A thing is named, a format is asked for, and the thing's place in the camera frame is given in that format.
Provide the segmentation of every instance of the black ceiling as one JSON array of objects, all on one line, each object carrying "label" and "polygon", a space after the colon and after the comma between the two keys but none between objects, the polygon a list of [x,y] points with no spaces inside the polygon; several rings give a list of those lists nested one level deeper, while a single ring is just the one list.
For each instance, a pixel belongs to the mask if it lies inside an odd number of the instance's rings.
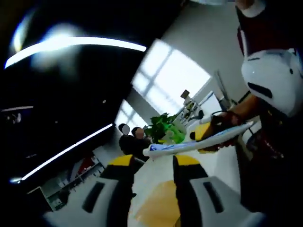
[{"label": "black ceiling", "polygon": [[[88,36],[114,38],[148,48],[176,18],[181,2],[44,1],[35,9],[23,48],[40,42],[45,33],[59,23],[76,26]],[[13,154],[9,162],[12,175],[27,173],[78,140],[113,123],[144,54],[120,47],[81,46],[74,80],[66,80],[58,67],[44,73],[34,70],[30,67],[32,57],[5,69],[0,78],[0,107],[34,106],[26,122],[6,129],[7,152]],[[110,136],[107,132],[98,140],[87,142],[87,147],[78,148],[73,158],[61,160],[68,165],[66,162],[74,162],[83,152],[106,143]],[[39,155],[24,162],[24,155],[18,157],[20,150]]]}]

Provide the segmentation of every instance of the hand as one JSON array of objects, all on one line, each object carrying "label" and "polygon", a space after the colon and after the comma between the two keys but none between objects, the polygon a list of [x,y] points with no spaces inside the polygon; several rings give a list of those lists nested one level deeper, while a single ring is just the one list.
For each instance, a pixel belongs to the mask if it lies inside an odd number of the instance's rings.
[{"label": "hand", "polygon": [[[233,113],[222,113],[219,115],[220,117],[222,117],[222,124],[223,125],[226,125],[228,127],[232,127],[232,126],[236,126],[236,125],[240,125],[241,124],[241,119],[233,114]],[[214,126],[211,125],[207,131],[205,132],[205,134],[207,135],[207,137],[210,137],[212,135],[215,135],[216,133],[218,133],[215,129],[214,129]],[[221,144],[217,144],[217,145],[214,145],[214,146],[211,146],[211,147],[208,147],[208,148],[204,148],[203,150],[206,150],[206,151],[217,151],[219,150],[220,148],[223,148],[223,147],[228,147],[230,145],[234,145],[238,140],[238,136],[236,136],[235,138],[231,139],[231,140],[228,140],[224,143],[221,143]]]}]

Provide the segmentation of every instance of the green plant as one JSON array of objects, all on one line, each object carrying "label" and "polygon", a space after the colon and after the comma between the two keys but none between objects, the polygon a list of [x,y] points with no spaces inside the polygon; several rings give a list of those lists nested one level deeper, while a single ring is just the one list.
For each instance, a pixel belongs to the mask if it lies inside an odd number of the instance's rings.
[{"label": "green plant", "polygon": [[176,117],[176,114],[168,117],[168,113],[164,113],[159,117],[152,117],[152,124],[147,126],[147,129],[144,130],[145,134],[150,136],[154,143],[158,143],[158,140],[165,136],[167,128],[176,119]]}]

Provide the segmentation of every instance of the ceiling light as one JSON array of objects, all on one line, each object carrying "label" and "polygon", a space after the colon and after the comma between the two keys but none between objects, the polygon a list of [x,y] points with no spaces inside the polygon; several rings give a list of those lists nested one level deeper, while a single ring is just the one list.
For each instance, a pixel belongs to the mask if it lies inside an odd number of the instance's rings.
[{"label": "ceiling light", "polygon": [[108,39],[108,38],[98,38],[98,37],[66,37],[66,36],[57,36],[54,38],[50,38],[41,43],[32,45],[28,48],[21,50],[15,55],[11,56],[5,64],[4,68],[15,64],[16,62],[29,57],[35,53],[43,52],[43,51],[54,51],[59,50],[68,46],[73,45],[103,45],[103,46],[117,46],[128,49],[133,49],[137,51],[144,52],[146,50],[145,46],[141,46],[138,44],[116,40],[116,39]]},{"label": "ceiling light", "polygon": [[61,151],[59,154],[55,155],[54,157],[52,157],[51,159],[47,160],[46,162],[42,163],[41,165],[39,165],[37,168],[35,168],[34,170],[30,171],[28,174],[26,174],[24,177],[21,178],[21,180],[26,180],[28,177],[30,177],[31,175],[33,175],[35,172],[37,172],[38,170],[40,170],[41,168],[43,168],[44,166],[46,166],[47,164],[51,163],[52,161],[54,161],[56,158],[60,157],[61,155],[65,154],[66,152],[70,151],[71,149],[75,148],[76,146],[78,146],[79,144],[89,140],[90,138],[96,136],[97,134],[103,132],[104,130],[110,128],[111,126],[113,126],[113,124],[109,124],[108,126],[94,132],[93,134],[85,137],[84,139],[80,140],[79,142],[75,143],[74,145],[71,145],[69,148]]}]

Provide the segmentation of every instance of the window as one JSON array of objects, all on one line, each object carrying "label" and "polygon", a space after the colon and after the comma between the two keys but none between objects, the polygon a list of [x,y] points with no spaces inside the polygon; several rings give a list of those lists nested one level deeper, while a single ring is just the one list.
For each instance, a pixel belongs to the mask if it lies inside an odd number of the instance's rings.
[{"label": "window", "polygon": [[132,130],[134,127],[141,127],[147,125],[143,118],[135,112],[135,110],[129,105],[129,103],[123,100],[118,115],[115,120],[116,127],[120,124],[127,124]]},{"label": "window", "polygon": [[133,79],[133,87],[158,113],[175,114],[183,105],[182,92],[186,89],[193,97],[209,79],[196,62],[156,40]]}]

